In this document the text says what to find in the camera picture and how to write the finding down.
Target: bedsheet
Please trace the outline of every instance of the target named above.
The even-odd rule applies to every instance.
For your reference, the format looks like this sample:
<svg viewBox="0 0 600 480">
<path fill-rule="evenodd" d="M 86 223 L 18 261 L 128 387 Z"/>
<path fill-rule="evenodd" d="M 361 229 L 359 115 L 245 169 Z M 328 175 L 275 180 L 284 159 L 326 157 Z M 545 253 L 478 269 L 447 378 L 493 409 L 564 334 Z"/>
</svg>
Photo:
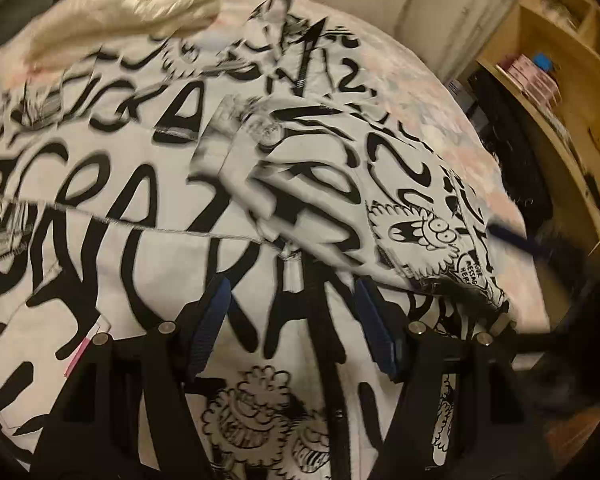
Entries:
<svg viewBox="0 0 600 480">
<path fill-rule="evenodd" d="M 264 0 L 222 0 L 220 15 L 209 28 L 214 34 L 207 41 L 227 42 L 261 1 Z M 447 90 L 411 50 L 378 28 L 337 9 L 309 0 L 295 0 L 294 9 L 311 20 L 330 15 L 357 35 L 362 40 L 360 55 L 365 75 L 385 97 L 386 110 L 414 132 L 426 136 L 449 166 L 478 190 L 494 217 L 524 231 L 522 216 L 502 186 L 497 162 L 483 149 L 471 123 Z M 16 37 L 0 51 L 0 92 L 17 88 L 25 81 L 32 86 L 49 86 L 66 65 L 100 44 L 95 39 L 81 47 L 60 48 L 37 65 L 30 65 L 24 60 L 25 40 Z M 119 41 L 125 43 L 128 37 Z M 548 317 L 533 260 L 502 244 L 494 244 L 491 253 L 498 282 L 510 298 L 519 329 L 546 330 Z"/>
</svg>

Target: white fabric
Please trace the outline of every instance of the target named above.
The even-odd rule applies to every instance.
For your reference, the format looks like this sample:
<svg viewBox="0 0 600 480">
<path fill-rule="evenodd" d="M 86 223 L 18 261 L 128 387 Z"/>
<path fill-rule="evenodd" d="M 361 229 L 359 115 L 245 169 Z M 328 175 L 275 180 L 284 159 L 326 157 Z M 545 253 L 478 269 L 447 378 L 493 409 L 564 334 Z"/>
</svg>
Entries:
<svg viewBox="0 0 600 480">
<path fill-rule="evenodd" d="M 166 36 L 186 25 L 203 28 L 219 12 L 219 0 L 63 0 L 32 32 L 29 59 L 65 41 L 90 35 L 142 31 Z"/>
<path fill-rule="evenodd" d="M 0 95 L 0 437 L 22 462 L 85 341 L 175 319 L 218 272 L 235 307 L 187 400 L 210 460 L 245 480 L 368 476 L 400 386 L 366 347 L 357 274 L 455 337 L 474 323 L 414 280 L 507 309 L 484 201 L 384 111 L 360 40 L 290 4 L 264 2 L 222 49 L 132 38 Z M 445 378 L 432 466 L 451 399 Z"/>
</svg>

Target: cartoon face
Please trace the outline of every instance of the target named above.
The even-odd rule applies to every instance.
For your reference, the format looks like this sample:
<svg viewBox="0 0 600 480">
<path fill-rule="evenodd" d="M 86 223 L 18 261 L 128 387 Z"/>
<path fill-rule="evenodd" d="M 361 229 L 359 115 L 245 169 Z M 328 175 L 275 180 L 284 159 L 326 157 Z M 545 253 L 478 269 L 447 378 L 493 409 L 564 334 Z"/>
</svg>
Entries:
<svg viewBox="0 0 600 480">
<path fill-rule="evenodd" d="M 447 247 L 458 235 L 442 218 L 433 217 L 416 222 L 398 222 L 389 227 L 388 237 L 394 242 L 417 242 L 433 250 Z"/>
<path fill-rule="evenodd" d="M 265 114 L 253 114 L 244 123 L 251 139 L 263 146 L 275 146 L 283 138 L 282 125 Z"/>
<path fill-rule="evenodd" d="M 288 420 L 288 372 L 253 367 L 237 388 L 223 390 L 203 414 L 203 430 L 222 452 L 238 462 L 270 465 L 279 460 Z"/>
<path fill-rule="evenodd" d="M 293 443 L 292 455 L 303 473 L 315 473 L 329 461 L 329 436 L 312 426 L 316 426 L 313 419 L 301 423 Z"/>
<path fill-rule="evenodd" d="M 276 414 L 272 407 L 258 405 L 253 395 L 240 390 L 232 399 L 232 409 L 246 426 L 258 431 L 268 429 Z"/>
<path fill-rule="evenodd" d="M 320 476 L 314 473 L 326 466 L 329 459 L 327 423 L 320 413 L 311 412 L 293 424 L 282 460 L 274 469 L 278 476 L 287 480 L 328 478 L 328 470 L 321 471 Z"/>
<path fill-rule="evenodd" d="M 383 254 L 410 278 L 439 275 L 459 256 L 458 234 L 432 211 L 373 202 L 368 220 Z"/>
<path fill-rule="evenodd" d="M 200 55 L 200 49 L 194 43 L 180 41 L 180 57 L 188 63 L 194 63 Z"/>
</svg>

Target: black lettering print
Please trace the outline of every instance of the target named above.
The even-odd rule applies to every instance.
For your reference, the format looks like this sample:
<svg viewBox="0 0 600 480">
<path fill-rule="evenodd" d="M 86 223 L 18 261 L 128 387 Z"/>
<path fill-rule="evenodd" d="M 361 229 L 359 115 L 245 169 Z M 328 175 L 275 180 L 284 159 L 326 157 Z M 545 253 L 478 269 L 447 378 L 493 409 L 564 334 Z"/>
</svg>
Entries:
<svg viewBox="0 0 600 480">
<path fill-rule="evenodd" d="M 38 284 L 42 282 L 42 243 L 51 226 L 54 248 L 61 270 L 56 277 L 36 290 Z M 71 311 L 78 325 L 74 336 L 56 351 L 56 358 L 59 361 L 69 357 L 80 346 L 100 315 L 95 307 L 98 297 L 95 261 L 107 227 L 108 224 L 103 224 L 95 219 L 90 221 L 80 254 L 82 280 L 69 256 L 66 241 L 66 213 L 64 211 L 47 208 L 31 242 L 30 258 L 34 271 L 34 290 L 36 291 L 26 301 L 26 305 L 36 307 L 50 300 L 61 300 Z"/>
<path fill-rule="evenodd" d="M 138 92 L 131 97 L 125 99 L 120 103 L 120 106 L 116 108 L 117 118 L 113 121 L 105 121 L 98 114 L 94 113 L 89 120 L 89 125 L 96 130 L 105 133 L 113 133 L 118 131 L 120 128 L 123 128 L 127 125 L 127 123 L 131 120 L 136 121 L 138 123 L 141 122 L 140 115 L 138 113 L 138 107 L 147 101 L 155 98 L 164 92 L 169 85 L 160 85 L 157 89 L 151 90 L 148 92 Z M 128 118 L 123 118 L 123 116 L 127 113 Z"/>
<path fill-rule="evenodd" d="M 400 202 L 405 205 L 411 203 L 410 200 L 407 200 L 407 195 L 419 196 L 421 199 L 426 200 L 430 204 L 434 203 L 434 200 L 429 195 L 425 195 L 424 193 L 419 192 L 417 189 L 413 189 L 412 187 L 401 187 L 396 191 L 396 194 L 398 195 Z"/>
<path fill-rule="evenodd" d="M 142 231 L 139 229 L 133 229 L 129 233 L 120 262 L 120 278 L 122 279 L 122 285 L 125 289 L 131 312 L 139 325 L 149 331 L 163 322 L 163 319 L 140 298 L 134 285 L 134 266 L 141 236 Z"/>
<path fill-rule="evenodd" d="M 221 241 L 219 238 L 211 238 L 209 243 L 209 253 L 206 260 L 206 279 L 208 284 L 213 276 L 222 272 L 231 283 L 233 289 L 243 279 L 244 275 L 253 268 L 260 254 L 260 245 L 250 242 L 242 256 L 231 267 L 226 270 L 218 269 L 218 253 Z M 249 353 L 254 353 L 258 348 L 258 332 L 251 320 L 244 313 L 240 303 L 232 296 L 231 305 L 227 312 L 227 317 L 235 336 Z"/>
<path fill-rule="evenodd" d="M 82 170 L 86 170 L 91 166 L 95 166 L 98 168 L 98 176 L 96 177 L 96 181 L 93 184 L 91 184 L 90 187 L 88 187 L 85 190 L 82 190 L 80 193 L 67 197 L 66 194 L 67 191 L 69 191 L 69 186 L 71 185 L 71 182 L 74 180 L 76 175 L 78 175 L 78 173 L 80 173 Z M 106 152 L 93 153 L 84 160 L 80 161 L 72 169 L 72 172 L 68 175 L 68 177 L 64 180 L 64 183 L 60 187 L 58 195 L 56 196 L 56 200 L 58 200 L 59 203 L 63 205 L 78 207 L 78 205 L 80 205 L 82 202 L 95 197 L 99 192 L 102 191 L 102 189 L 104 189 L 105 184 L 109 180 L 110 174 L 111 161 L 109 160 L 109 155 Z"/>
<path fill-rule="evenodd" d="M 276 258 L 276 293 L 269 307 L 269 319 L 264 338 L 263 354 L 265 359 L 271 359 L 278 349 L 280 331 L 292 320 L 307 319 L 306 305 L 302 302 L 300 293 L 284 290 L 285 262 Z"/>
<path fill-rule="evenodd" d="M 151 54 L 149 54 L 148 56 L 146 56 L 138 61 L 133 61 L 127 57 L 123 57 L 122 59 L 120 59 L 120 66 L 122 68 L 124 68 L 125 70 L 131 70 L 133 72 L 140 70 L 140 69 L 144 68 L 145 66 L 147 66 L 147 64 L 151 60 L 155 59 L 155 57 L 164 50 L 164 48 L 167 46 L 168 42 L 169 42 L 169 40 L 166 40 L 158 48 L 156 48 Z"/>
<path fill-rule="evenodd" d="M 349 67 L 351 72 L 340 80 L 338 83 L 338 90 L 340 92 L 366 92 L 366 86 L 364 85 L 348 86 L 349 83 L 351 83 L 358 76 L 358 73 L 360 72 L 360 66 L 348 57 L 344 57 L 341 63 L 344 66 Z"/>
<path fill-rule="evenodd" d="M 197 92 L 198 103 L 193 115 L 182 116 L 178 112 L 193 91 Z M 205 84 L 203 81 L 187 83 L 171 102 L 165 113 L 155 125 L 154 142 L 156 144 L 188 144 L 198 139 L 202 112 L 204 109 Z"/>
<path fill-rule="evenodd" d="M 311 52 L 314 50 L 320 34 L 326 23 L 326 18 L 312 25 L 312 27 L 302 37 L 302 57 L 298 66 L 298 75 L 292 77 L 284 69 L 277 68 L 276 76 L 280 81 L 288 80 L 291 83 L 291 91 L 298 97 L 304 96 L 304 86 L 306 85 L 306 75 L 311 61 Z"/>
<path fill-rule="evenodd" d="M 81 117 L 86 117 L 91 109 L 96 105 L 96 103 L 102 99 L 104 94 L 107 92 L 111 92 L 113 90 L 131 90 L 131 93 L 136 91 L 136 85 L 134 85 L 131 81 L 127 79 L 116 79 L 111 83 L 107 84 L 100 90 L 98 90 L 97 94 L 93 97 L 93 99 L 89 102 L 87 107 L 80 114 Z"/>
<path fill-rule="evenodd" d="M 346 200 L 346 202 L 350 204 L 360 204 L 362 201 L 358 186 L 356 186 L 356 183 L 353 181 L 353 179 L 344 171 L 330 164 L 323 164 L 321 162 L 314 161 L 297 162 L 295 164 L 263 163 L 261 164 L 261 168 L 264 168 L 265 171 L 268 169 L 272 169 L 274 171 L 282 170 L 282 174 L 285 176 L 288 175 L 288 178 L 301 176 L 304 181 L 313 184 L 315 187 L 317 187 L 317 189 L 323 188 L 329 192 L 335 193 L 337 196 Z M 341 190 L 330 182 L 326 182 L 319 178 L 316 170 L 333 171 L 333 173 L 339 175 L 347 183 L 348 190 Z"/>
<path fill-rule="evenodd" d="M 2 272 L 0 269 L 0 296 L 9 292 L 18 285 L 27 272 L 29 255 L 27 247 L 33 236 L 33 226 L 38 216 L 38 205 L 29 203 L 24 208 L 16 210 L 13 203 L 10 203 L 0 219 L 0 234 L 19 237 L 17 246 L 5 256 L 11 257 L 9 270 Z"/>
<path fill-rule="evenodd" d="M 404 126 L 402 126 L 402 123 L 400 121 L 398 121 L 398 131 L 406 139 L 414 140 L 415 142 L 417 142 L 420 145 L 422 145 L 429 153 L 433 153 L 433 150 L 429 147 L 429 145 L 426 142 L 424 142 L 423 140 L 419 139 L 418 137 L 415 137 L 415 136 L 412 136 L 411 134 L 408 134 L 407 131 L 405 131 Z"/>
<path fill-rule="evenodd" d="M 464 202 L 464 205 L 469 210 L 469 213 L 471 213 L 478 222 L 480 222 L 481 224 L 484 224 L 482 215 L 480 215 L 480 213 L 475 212 L 474 208 L 471 207 L 471 203 L 469 202 L 469 199 L 466 196 L 466 191 L 464 189 L 460 190 L 460 196 L 462 197 L 462 202 Z"/>
<path fill-rule="evenodd" d="M 487 270 L 487 272 L 492 272 L 493 266 L 491 265 L 491 262 L 489 261 L 489 250 L 488 250 L 487 244 L 486 244 L 487 233 L 480 231 L 480 229 L 477 229 L 475 226 L 473 226 L 473 229 L 474 229 L 475 235 L 478 237 L 478 240 L 480 240 L 480 243 L 484 247 L 484 257 L 486 259 L 485 269 Z"/>
<path fill-rule="evenodd" d="M 424 162 L 421 163 L 422 170 L 420 172 L 413 170 L 402 159 L 400 154 L 395 150 L 388 140 L 383 139 L 381 136 L 373 132 L 369 132 L 369 134 L 366 136 L 366 155 L 371 162 L 375 163 L 378 161 L 378 149 L 380 146 L 384 147 L 389 152 L 400 169 L 403 170 L 411 180 L 417 182 L 423 187 L 429 187 L 431 185 L 431 172 Z M 375 176 L 375 171 L 371 173 L 371 177 L 374 181 L 376 181 L 376 183 L 378 182 L 378 178 Z"/>
<path fill-rule="evenodd" d="M 149 181 L 148 211 L 142 220 L 133 222 L 125 219 L 123 215 L 126 211 L 126 208 L 133 200 L 140 183 L 144 179 Z M 131 177 L 129 177 L 125 187 L 120 192 L 120 195 L 111 206 L 111 209 L 109 209 L 107 217 L 115 218 L 116 220 L 126 220 L 128 222 L 135 223 L 137 225 L 143 225 L 145 227 L 155 227 L 158 217 L 158 181 L 157 177 L 155 176 L 155 169 L 151 164 L 141 164 L 135 169 Z"/>
<path fill-rule="evenodd" d="M 24 148 L 13 158 L 0 157 L 0 196 L 4 195 L 4 191 L 7 189 L 9 177 L 11 176 L 11 173 L 13 173 L 13 170 L 16 169 L 20 158 L 26 151 L 27 149 Z"/>
<path fill-rule="evenodd" d="M 24 361 L 18 368 L 15 369 L 0 388 L 0 412 L 9 406 L 16 398 L 22 394 L 27 387 L 33 382 L 33 364 L 29 361 Z M 7 448 L 8 452 L 18 460 L 25 463 L 31 463 L 33 454 L 27 450 L 16 446 L 2 432 L 0 424 L 0 441 Z"/>
<path fill-rule="evenodd" d="M 251 41 L 249 40 L 244 40 L 241 45 L 243 45 L 244 47 L 248 48 L 249 50 L 251 50 L 252 52 L 256 52 L 256 53 L 261 53 L 261 52 L 268 52 L 269 50 L 272 49 L 272 46 L 270 44 L 266 44 L 263 46 L 254 46 L 253 43 L 251 43 Z"/>
<path fill-rule="evenodd" d="M 187 183 L 204 182 L 214 188 L 214 197 L 211 202 L 200 212 L 196 219 L 187 228 L 194 233 L 208 233 L 214 228 L 222 213 L 231 203 L 231 194 L 226 190 L 222 182 L 216 177 L 195 175 L 187 178 Z"/>
<path fill-rule="evenodd" d="M 91 52 L 90 54 L 88 54 L 87 56 L 84 57 L 85 60 L 87 59 L 94 59 L 96 61 L 117 61 L 118 58 L 120 57 L 120 54 L 116 51 L 113 50 L 104 50 L 104 48 L 101 46 L 98 50 Z"/>
<path fill-rule="evenodd" d="M 85 86 L 84 90 L 80 94 L 80 97 L 78 97 L 76 99 L 71 110 L 69 110 L 67 113 L 64 114 L 64 116 L 62 117 L 62 120 L 60 121 L 60 124 L 62 124 L 65 121 L 69 121 L 75 117 L 75 115 L 77 114 L 80 107 L 87 101 L 87 97 L 89 97 L 89 95 L 91 94 L 93 89 L 96 88 L 96 86 L 98 85 L 98 83 L 100 82 L 101 79 L 102 79 L 102 76 L 97 75 L 93 79 L 91 79 L 91 81 L 89 81 L 87 86 Z"/>
<path fill-rule="evenodd" d="M 15 197 L 20 196 L 20 189 L 22 188 L 22 183 L 24 181 L 24 177 L 27 176 L 27 172 L 31 168 L 31 165 L 41 156 L 43 155 L 55 155 L 58 156 L 65 164 L 69 161 L 69 153 L 66 150 L 66 145 L 64 142 L 50 142 L 40 148 L 38 152 L 29 159 L 29 162 L 24 166 L 22 172 L 20 173 L 20 180 L 18 182 L 18 187 L 13 192 Z"/>
<path fill-rule="evenodd" d="M 321 48 L 320 53 L 322 54 L 322 65 L 324 70 L 324 75 L 329 82 L 329 88 L 331 92 L 334 92 L 336 89 L 336 85 L 333 82 L 333 77 L 331 77 L 331 72 L 329 70 L 329 51 L 326 48 Z"/>
</svg>

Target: cartoon character print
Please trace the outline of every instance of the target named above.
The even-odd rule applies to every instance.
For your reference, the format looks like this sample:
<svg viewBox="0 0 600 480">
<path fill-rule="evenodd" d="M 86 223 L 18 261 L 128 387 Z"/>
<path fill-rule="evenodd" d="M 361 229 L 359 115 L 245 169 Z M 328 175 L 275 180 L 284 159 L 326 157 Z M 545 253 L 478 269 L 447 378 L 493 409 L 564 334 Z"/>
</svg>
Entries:
<svg viewBox="0 0 600 480">
<path fill-rule="evenodd" d="M 203 431 L 237 462 L 270 466 L 280 460 L 289 421 L 288 372 L 253 367 L 236 388 L 220 391 L 203 414 Z"/>
<path fill-rule="evenodd" d="M 310 480 L 328 462 L 327 421 L 320 413 L 312 411 L 291 426 L 282 460 L 274 469 L 285 480 Z"/>
<path fill-rule="evenodd" d="M 242 126 L 254 142 L 261 146 L 275 146 L 284 137 L 282 125 L 270 115 L 254 113 L 246 118 Z"/>
<path fill-rule="evenodd" d="M 0 262 L 28 250 L 35 220 L 27 204 L 0 202 Z"/>
<path fill-rule="evenodd" d="M 409 278 L 438 276 L 458 259 L 458 233 L 435 213 L 376 201 L 366 211 L 376 243 Z"/>
<path fill-rule="evenodd" d="M 233 480 L 262 478 L 251 477 L 258 468 L 285 480 L 328 479 L 323 413 L 304 408 L 286 371 L 254 366 L 243 377 L 235 388 L 221 390 L 202 415 L 203 432 L 216 448 L 214 467 Z"/>
<path fill-rule="evenodd" d="M 438 419 L 433 430 L 433 461 L 437 465 L 445 463 L 446 452 L 449 447 L 449 432 L 451 430 L 451 419 L 453 416 L 454 389 L 448 374 L 442 377 L 442 388 L 440 389 L 440 403 L 438 405 Z"/>
<path fill-rule="evenodd" d="M 62 86 L 50 90 L 24 87 L 24 95 L 11 118 L 27 130 L 41 130 L 55 124 L 62 115 Z"/>
<path fill-rule="evenodd" d="M 460 280 L 469 285 L 478 286 L 479 288 L 487 287 L 487 279 L 475 260 L 470 254 L 463 254 L 458 260 L 456 275 Z"/>
</svg>

